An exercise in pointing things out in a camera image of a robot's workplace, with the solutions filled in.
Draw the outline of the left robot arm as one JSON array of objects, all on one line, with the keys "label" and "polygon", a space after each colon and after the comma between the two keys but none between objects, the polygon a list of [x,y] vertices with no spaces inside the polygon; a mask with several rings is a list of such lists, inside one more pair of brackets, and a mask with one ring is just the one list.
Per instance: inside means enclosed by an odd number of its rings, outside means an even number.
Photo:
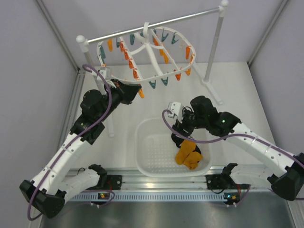
[{"label": "left robot arm", "polygon": [[72,126],[63,145],[51,161],[32,180],[24,180],[19,188],[29,203],[42,215],[51,219],[60,213],[64,205],[74,196],[88,190],[100,190],[107,184],[107,171],[92,164],[81,174],[64,180],[74,162],[87,152],[102,131],[103,121],[120,104],[130,105],[141,89],[141,85],[126,85],[118,80],[106,88],[87,91],[80,104],[82,113]]}]

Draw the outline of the white oval clip hanger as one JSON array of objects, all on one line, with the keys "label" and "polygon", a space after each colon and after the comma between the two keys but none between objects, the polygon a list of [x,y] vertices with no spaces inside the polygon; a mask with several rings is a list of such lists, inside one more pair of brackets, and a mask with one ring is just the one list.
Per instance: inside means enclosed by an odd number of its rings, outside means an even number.
[{"label": "white oval clip hanger", "polygon": [[[109,67],[106,54],[123,55],[128,65],[127,76],[111,73],[113,80],[125,84],[148,83],[162,78],[176,79],[175,74],[189,76],[196,63],[196,51],[192,44],[179,31],[158,26],[149,28],[149,23],[128,35],[106,38],[96,45],[96,53],[101,67]],[[129,59],[133,60],[139,78],[134,79],[133,69],[129,68]]]}]

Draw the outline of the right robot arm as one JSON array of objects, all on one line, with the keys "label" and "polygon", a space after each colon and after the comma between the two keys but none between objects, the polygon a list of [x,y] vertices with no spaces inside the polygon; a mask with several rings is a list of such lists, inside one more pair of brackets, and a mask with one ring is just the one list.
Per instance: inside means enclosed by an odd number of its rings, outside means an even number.
[{"label": "right robot arm", "polygon": [[190,101],[190,107],[179,102],[168,106],[173,129],[190,138],[196,129],[205,129],[215,138],[210,143],[225,140],[249,153],[260,165],[230,163],[222,171],[222,184],[233,188],[247,184],[271,189],[279,197],[293,201],[304,184],[304,155],[284,151],[250,130],[238,117],[218,112],[211,100],[203,95]]}]

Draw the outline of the mustard yellow sock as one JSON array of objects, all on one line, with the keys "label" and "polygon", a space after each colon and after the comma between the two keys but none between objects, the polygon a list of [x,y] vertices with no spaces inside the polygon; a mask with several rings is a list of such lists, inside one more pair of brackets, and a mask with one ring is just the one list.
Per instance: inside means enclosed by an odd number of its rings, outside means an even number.
[{"label": "mustard yellow sock", "polygon": [[189,169],[194,170],[197,168],[198,163],[202,160],[203,156],[199,152],[191,152],[183,164]]},{"label": "mustard yellow sock", "polygon": [[196,148],[196,144],[192,141],[183,140],[180,145],[180,149],[175,156],[175,161],[178,165],[182,165],[188,155],[193,152]]}]

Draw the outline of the black striped sock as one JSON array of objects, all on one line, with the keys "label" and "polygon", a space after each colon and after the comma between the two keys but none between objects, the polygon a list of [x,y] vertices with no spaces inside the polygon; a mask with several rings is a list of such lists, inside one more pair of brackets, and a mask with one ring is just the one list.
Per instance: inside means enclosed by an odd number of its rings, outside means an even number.
[{"label": "black striped sock", "polygon": [[[181,143],[182,143],[183,140],[184,140],[184,139],[178,137],[177,135],[175,135],[175,134],[173,134],[173,133],[171,134],[171,139],[173,140],[173,142],[176,144],[176,146],[177,146],[178,148],[180,148]],[[198,147],[197,145],[196,145],[196,148],[195,148],[194,152],[199,152],[199,153],[201,154],[201,150],[199,149],[199,147]]]}]

